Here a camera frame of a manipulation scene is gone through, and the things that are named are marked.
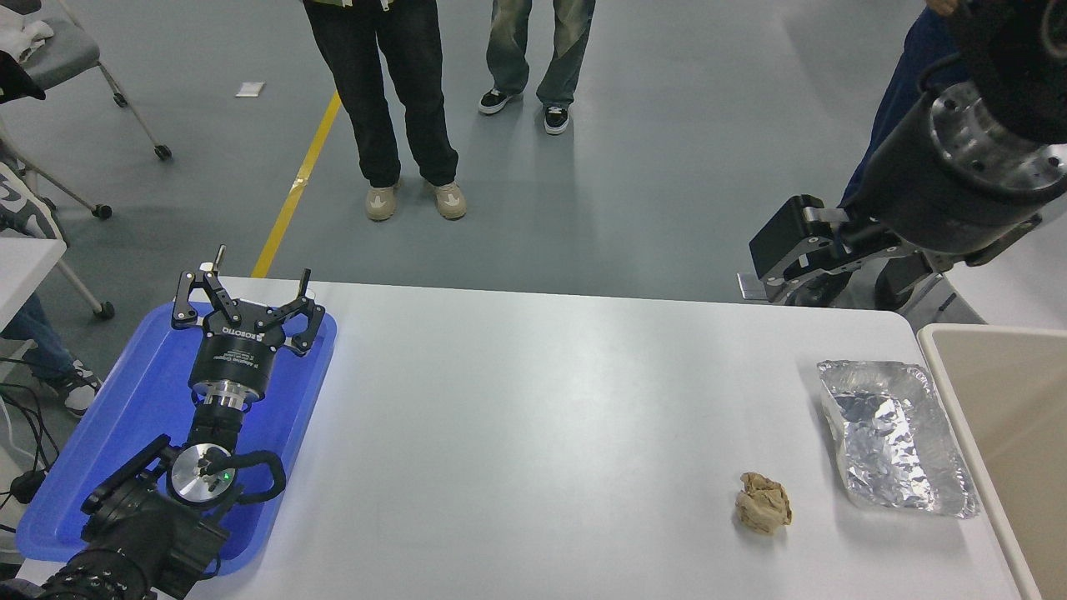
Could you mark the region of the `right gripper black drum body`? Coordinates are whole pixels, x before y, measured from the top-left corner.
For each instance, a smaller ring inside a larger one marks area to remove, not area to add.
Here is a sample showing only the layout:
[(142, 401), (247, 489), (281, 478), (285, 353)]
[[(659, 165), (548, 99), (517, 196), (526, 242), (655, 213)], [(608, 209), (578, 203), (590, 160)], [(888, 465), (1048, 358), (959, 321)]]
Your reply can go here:
[(1013, 237), (1064, 194), (1064, 124), (1014, 132), (976, 92), (925, 94), (869, 160), (846, 249), (967, 255)]

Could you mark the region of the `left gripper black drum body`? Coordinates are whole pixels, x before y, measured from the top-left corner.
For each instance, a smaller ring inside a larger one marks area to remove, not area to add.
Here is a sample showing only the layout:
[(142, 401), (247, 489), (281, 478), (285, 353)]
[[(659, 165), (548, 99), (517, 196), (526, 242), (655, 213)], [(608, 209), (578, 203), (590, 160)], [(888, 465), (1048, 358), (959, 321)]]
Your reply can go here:
[(232, 381), (254, 394), (267, 392), (274, 359), (283, 345), (283, 330), (274, 323), (266, 331), (254, 332), (259, 320), (253, 317), (250, 322), (230, 323), (221, 312), (211, 314), (203, 323), (203, 340), (189, 386), (205, 394), (210, 383)]

